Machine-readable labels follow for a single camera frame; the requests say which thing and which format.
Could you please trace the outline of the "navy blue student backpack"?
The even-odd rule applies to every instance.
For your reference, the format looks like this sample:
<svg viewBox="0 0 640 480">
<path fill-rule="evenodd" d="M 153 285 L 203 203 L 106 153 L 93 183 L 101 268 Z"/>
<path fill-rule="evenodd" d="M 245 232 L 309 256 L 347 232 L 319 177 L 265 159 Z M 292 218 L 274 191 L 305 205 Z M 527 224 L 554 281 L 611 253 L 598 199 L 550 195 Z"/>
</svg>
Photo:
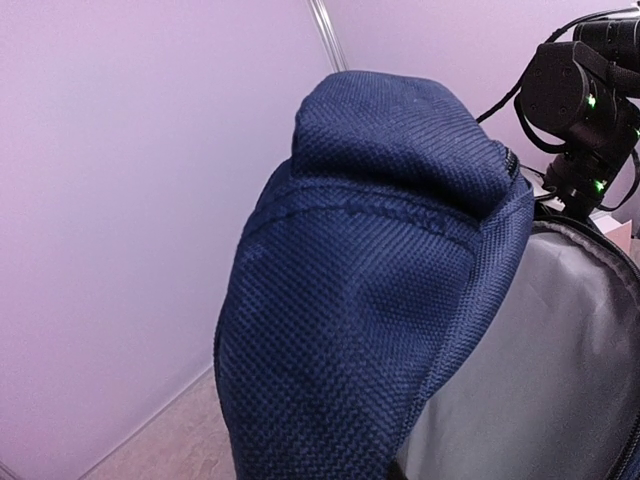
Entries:
<svg viewBox="0 0 640 480">
<path fill-rule="evenodd" d="M 240 479 L 639 475 L 638 266 L 432 80 L 303 100 L 214 363 Z"/>
</svg>

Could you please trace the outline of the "pink Warm Chord book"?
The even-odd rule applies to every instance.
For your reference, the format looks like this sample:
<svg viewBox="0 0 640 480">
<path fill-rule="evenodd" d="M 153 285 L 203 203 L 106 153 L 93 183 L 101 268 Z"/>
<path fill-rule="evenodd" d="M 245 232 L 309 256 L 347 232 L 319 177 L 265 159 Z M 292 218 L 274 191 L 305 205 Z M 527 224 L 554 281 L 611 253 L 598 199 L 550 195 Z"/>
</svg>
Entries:
<svg viewBox="0 0 640 480">
<path fill-rule="evenodd" d="M 626 253 L 631 250 L 632 221 L 619 222 L 609 213 L 601 213 L 594 223 L 600 232 Z"/>
</svg>

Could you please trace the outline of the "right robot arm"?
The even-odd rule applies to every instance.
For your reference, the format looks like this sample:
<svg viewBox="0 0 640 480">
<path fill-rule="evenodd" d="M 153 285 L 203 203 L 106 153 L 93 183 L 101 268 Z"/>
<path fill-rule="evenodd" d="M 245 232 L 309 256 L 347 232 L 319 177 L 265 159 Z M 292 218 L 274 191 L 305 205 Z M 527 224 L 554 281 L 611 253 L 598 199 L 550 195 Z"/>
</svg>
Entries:
<svg viewBox="0 0 640 480">
<path fill-rule="evenodd" d="M 538 46 L 514 107 L 530 141 L 555 157 L 543 187 L 564 215 L 586 220 L 624 164 L 639 161 L 638 97 L 638 18 L 583 18 L 570 41 Z"/>
</svg>

